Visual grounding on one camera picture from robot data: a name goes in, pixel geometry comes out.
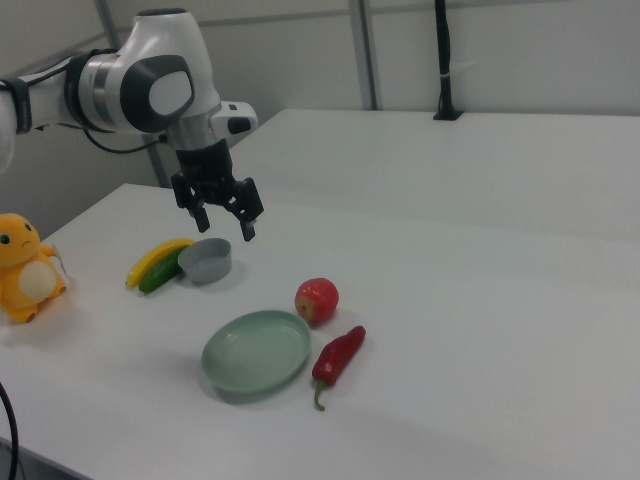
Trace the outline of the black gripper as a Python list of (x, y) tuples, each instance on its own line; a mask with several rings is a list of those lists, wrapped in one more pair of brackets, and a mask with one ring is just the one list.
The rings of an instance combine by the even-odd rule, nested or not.
[(239, 221), (244, 241), (251, 241), (264, 207), (252, 178), (234, 179), (227, 141), (220, 140), (198, 150), (177, 150), (176, 154), (182, 172), (171, 177), (176, 204), (188, 211), (198, 231), (204, 233), (210, 228), (204, 202), (228, 201), (227, 211)]

